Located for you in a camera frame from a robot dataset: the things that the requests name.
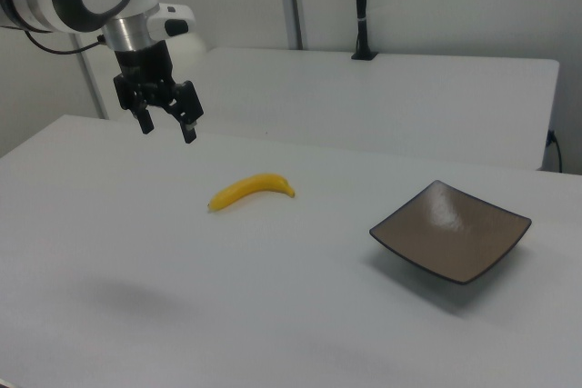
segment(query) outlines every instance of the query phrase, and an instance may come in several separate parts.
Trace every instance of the brown plate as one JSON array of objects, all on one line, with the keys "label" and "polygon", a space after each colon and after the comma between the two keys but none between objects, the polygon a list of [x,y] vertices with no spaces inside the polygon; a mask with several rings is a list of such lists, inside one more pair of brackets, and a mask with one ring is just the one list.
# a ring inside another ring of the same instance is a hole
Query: brown plate
[{"label": "brown plate", "polygon": [[468,284],[499,262],[530,225],[526,217],[434,181],[370,234],[412,264]]}]

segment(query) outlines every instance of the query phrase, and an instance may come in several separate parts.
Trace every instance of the table surface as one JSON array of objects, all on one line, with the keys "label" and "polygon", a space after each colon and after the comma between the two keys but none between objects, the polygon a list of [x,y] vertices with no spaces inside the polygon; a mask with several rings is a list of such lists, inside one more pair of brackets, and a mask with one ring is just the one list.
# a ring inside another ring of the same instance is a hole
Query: table surface
[{"label": "table surface", "polygon": [[[193,80],[202,101],[203,132],[542,166],[556,61],[379,55],[368,63],[346,53],[227,48],[172,54],[176,78]],[[161,115],[156,125],[174,123]]]},{"label": "table surface", "polygon": [[[64,117],[0,159],[0,378],[24,388],[579,386],[579,176]],[[259,172],[297,196],[212,194]],[[368,230],[439,179],[533,224],[448,283]]]}]

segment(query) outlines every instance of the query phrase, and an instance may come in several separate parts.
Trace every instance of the yellow banana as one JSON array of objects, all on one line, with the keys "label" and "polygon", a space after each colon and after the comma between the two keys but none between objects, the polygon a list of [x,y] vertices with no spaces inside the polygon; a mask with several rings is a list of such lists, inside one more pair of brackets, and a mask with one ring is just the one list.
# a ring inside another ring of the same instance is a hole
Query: yellow banana
[{"label": "yellow banana", "polygon": [[255,174],[216,193],[208,204],[208,210],[210,212],[219,211],[246,195],[259,191],[274,191],[295,197],[295,190],[289,185],[285,177],[279,174]]}]

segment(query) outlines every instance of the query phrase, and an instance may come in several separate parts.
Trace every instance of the power cord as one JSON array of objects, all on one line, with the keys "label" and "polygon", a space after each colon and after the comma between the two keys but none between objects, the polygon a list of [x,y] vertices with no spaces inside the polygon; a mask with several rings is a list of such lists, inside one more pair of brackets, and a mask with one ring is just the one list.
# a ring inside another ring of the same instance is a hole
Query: power cord
[{"label": "power cord", "polygon": [[32,35],[30,35],[30,32],[25,31],[26,36],[28,37],[28,39],[33,43],[33,45],[35,45],[36,47],[38,47],[41,50],[44,50],[45,52],[48,52],[49,54],[53,54],[53,55],[75,55],[75,54],[80,54],[86,50],[92,49],[93,47],[97,47],[98,45],[104,45],[105,44],[105,38],[100,35],[97,37],[97,41],[96,43],[92,43],[91,45],[86,45],[85,47],[80,47],[78,49],[75,50],[65,50],[65,51],[61,51],[61,50],[53,50],[53,49],[49,49],[48,47],[44,47],[43,45],[41,45],[40,43],[38,43]]},{"label": "power cord", "polygon": [[560,173],[564,173],[562,169],[562,151],[560,150],[560,143],[557,141],[556,132],[547,131],[546,147],[549,147],[552,145],[552,143],[556,143],[557,160],[559,162]]}]

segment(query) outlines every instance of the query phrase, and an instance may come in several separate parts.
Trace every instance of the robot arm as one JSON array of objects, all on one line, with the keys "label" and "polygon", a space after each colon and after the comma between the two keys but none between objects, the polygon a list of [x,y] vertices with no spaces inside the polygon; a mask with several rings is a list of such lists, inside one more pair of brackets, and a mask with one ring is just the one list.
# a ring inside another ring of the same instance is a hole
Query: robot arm
[{"label": "robot arm", "polygon": [[194,23],[189,7],[158,0],[0,0],[3,27],[72,34],[101,29],[121,67],[114,79],[120,105],[144,134],[154,129],[147,107],[164,108],[180,123],[187,143],[196,138],[203,110],[192,83],[173,80],[165,40],[189,32]]}]

